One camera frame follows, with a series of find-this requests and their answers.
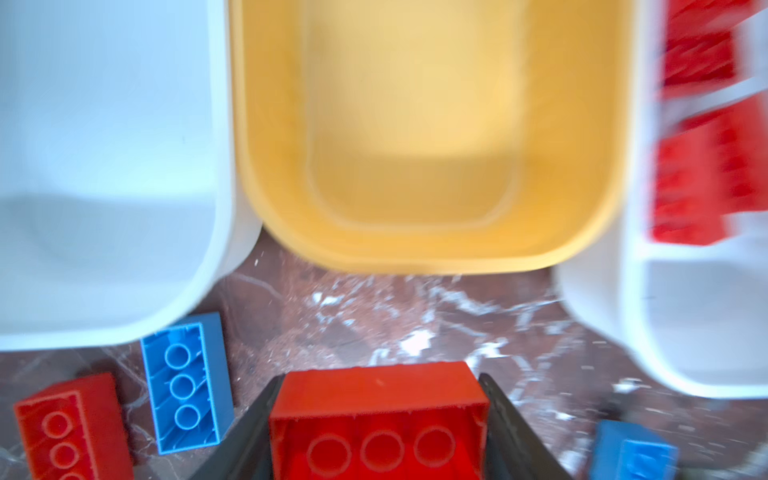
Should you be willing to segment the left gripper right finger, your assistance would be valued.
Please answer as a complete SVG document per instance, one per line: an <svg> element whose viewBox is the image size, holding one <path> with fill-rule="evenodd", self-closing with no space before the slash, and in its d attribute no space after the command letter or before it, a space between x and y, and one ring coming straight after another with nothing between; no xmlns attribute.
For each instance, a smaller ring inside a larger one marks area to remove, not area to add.
<svg viewBox="0 0 768 480"><path fill-rule="evenodd" d="M485 474L491 480L572 480L491 375L478 382L490 401Z"/></svg>

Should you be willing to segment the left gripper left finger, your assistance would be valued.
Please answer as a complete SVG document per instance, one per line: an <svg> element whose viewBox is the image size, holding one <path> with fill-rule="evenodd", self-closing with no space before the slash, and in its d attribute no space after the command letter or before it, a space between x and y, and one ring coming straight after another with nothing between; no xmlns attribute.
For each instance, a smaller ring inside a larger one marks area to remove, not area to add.
<svg viewBox="0 0 768 480"><path fill-rule="evenodd" d="M269 414L285 375L273 377L192 480L273 478Z"/></svg>

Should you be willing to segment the blue lego brick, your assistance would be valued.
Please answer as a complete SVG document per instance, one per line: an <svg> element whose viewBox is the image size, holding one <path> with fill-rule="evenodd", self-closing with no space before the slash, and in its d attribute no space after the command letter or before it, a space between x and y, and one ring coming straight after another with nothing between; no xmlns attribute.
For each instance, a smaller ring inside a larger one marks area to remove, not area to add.
<svg viewBox="0 0 768 480"><path fill-rule="evenodd" d="M597 426L589 479L669 480L677 460L678 449L651 430L603 420Z"/></svg>
<svg viewBox="0 0 768 480"><path fill-rule="evenodd" d="M221 317L187 317L140 341L158 452L220 444L234 422Z"/></svg>

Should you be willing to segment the red lego brick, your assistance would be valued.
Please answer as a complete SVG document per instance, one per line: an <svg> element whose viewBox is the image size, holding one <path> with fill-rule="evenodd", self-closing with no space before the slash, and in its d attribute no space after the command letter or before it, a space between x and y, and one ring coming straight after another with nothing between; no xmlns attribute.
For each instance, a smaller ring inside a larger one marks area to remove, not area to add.
<svg viewBox="0 0 768 480"><path fill-rule="evenodd" d="M650 235L708 246L732 235L727 217L767 210L767 106L763 94L681 122L660 141Z"/></svg>
<svg viewBox="0 0 768 480"><path fill-rule="evenodd" d="M14 404L34 479L132 479L133 461L109 373L54 384Z"/></svg>
<svg viewBox="0 0 768 480"><path fill-rule="evenodd" d="M269 415L276 479L482 479L490 401L463 362L292 372Z"/></svg>
<svg viewBox="0 0 768 480"><path fill-rule="evenodd" d="M738 29L760 10L758 1L668 1L662 97L711 93L745 80Z"/></svg>

